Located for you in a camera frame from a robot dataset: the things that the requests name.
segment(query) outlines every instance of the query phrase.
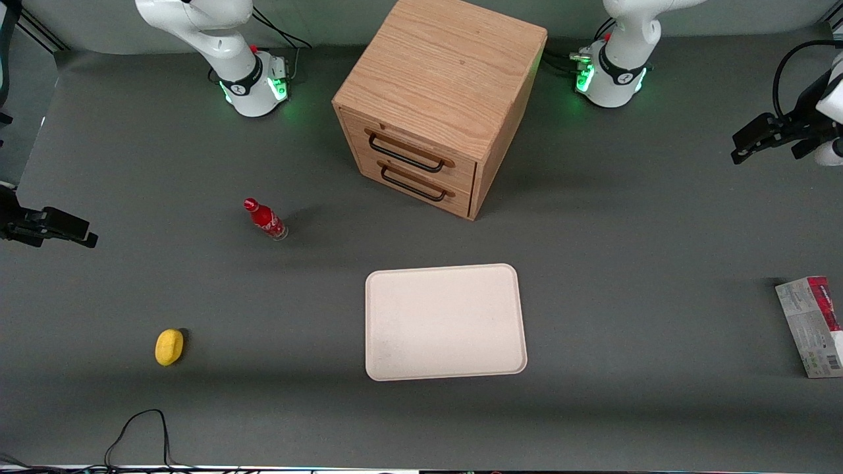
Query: black metal handle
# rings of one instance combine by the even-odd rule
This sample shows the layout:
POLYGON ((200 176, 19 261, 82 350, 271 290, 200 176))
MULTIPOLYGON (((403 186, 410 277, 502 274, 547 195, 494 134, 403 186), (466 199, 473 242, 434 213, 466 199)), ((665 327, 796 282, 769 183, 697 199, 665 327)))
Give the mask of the black metal handle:
POLYGON ((445 164, 445 162, 441 159, 439 160, 439 164, 437 164, 435 167, 431 167, 431 166, 427 166, 426 164, 419 163, 418 161, 415 161, 414 159, 407 158, 406 156, 404 156, 402 154, 398 154, 398 153, 396 153, 392 150, 388 150, 384 147, 381 147, 380 145, 376 145, 375 142, 374 142, 374 139, 377 138, 377 137, 378 136, 375 135, 374 133, 369 133, 369 146, 372 147, 372 150, 374 150, 376 152, 379 152, 379 153, 382 153, 382 154, 385 154, 386 156, 390 156, 392 158, 398 159, 400 161, 403 161, 404 163, 411 164, 411 165, 417 167, 420 170, 425 170, 428 173, 438 173, 440 170, 442 170, 442 166, 445 164))
POLYGON ((394 184, 394 185, 396 185, 400 188, 406 189, 407 191, 412 192, 414 194, 417 194, 421 197, 424 197, 425 199, 429 199, 433 202, 440 202, 445 198, 445 195, 447 194, 446 191, 442 191, 442 194, 440 194, 439 196, 434 196, 432 194, 427 194, 424 191, 419 191, 416 188, 414 188, 413 186, 406 185, 406 184, 402 183, 401 181, 396 180, 395 178, 390 178, 389 176, 386 175, 386 170, 387 170, 387 167, 381 165, 381 167, 380 167, 380 177, 384 178, 384 181, 386 181, 388 183, 392 183, 392 184, 394 184))

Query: coca-cola bottle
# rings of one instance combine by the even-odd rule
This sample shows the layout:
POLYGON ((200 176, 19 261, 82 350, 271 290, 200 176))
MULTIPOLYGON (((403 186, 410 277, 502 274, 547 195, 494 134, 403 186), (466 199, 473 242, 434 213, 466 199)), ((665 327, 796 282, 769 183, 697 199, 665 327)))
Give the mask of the coca-cola bottle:
POLYGON ((243 201, 243 207, 251 214, 252 222, 273 240, 282 240, 287 237, 287 226, 281 222, 281 219, 275 215, 272 209, 259 204, 251 197, 243 201))

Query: robotic arm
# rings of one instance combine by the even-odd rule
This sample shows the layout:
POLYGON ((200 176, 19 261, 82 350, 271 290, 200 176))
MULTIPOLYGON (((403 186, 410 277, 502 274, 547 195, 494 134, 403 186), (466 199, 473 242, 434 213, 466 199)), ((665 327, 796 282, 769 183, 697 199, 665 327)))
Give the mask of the robotic arm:
POLYGON ((705 0, 603 0, 617 26, 608 40, 597 39, 571 58, 582 71, 576 91, 601 107, 625 105, 641 88, 647 59, 662 38, 662 13, 693 7, 705 0))
POLYGON ((263 116, 287 98, 284 58, 253 51, 234 30, 251 18, 252 0, 135 0, 135 5, 147 23, 205 57, 240 114, 263 116))
MULTIPOLYGON (((802 47, 812 44, 834 44, 830 41, 810 41, 797 46, 779 66, 781 71, 787 58, 802 47)), ((753 154, 767 148, 797 142, 791 151, 795 159, 811 156, 823 166, 843 165, 843 53, 832 68, 805 89, 791 112, 765 112, 732 136, 735 150, 732 161, 741 164, 753 154)))

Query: plastic tray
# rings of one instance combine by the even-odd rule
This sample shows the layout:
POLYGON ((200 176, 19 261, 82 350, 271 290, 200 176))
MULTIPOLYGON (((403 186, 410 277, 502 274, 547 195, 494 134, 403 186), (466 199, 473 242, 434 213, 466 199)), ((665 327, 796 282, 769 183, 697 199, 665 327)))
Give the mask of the plastic tray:
POLYGON ((386 270, 366 279, 372 379, 517 374, 526 365, 518 274, 509 265, 386 270))

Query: wooden cabinet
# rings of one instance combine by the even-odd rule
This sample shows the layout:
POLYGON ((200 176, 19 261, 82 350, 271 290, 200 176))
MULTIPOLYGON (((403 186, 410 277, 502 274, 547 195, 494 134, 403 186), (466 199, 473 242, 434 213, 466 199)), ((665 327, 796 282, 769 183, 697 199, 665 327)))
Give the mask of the wooden cabinet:
POLYGON ((399 0, 333 99, 360 172, 474 220, 546 39, 460 0, 399 0))

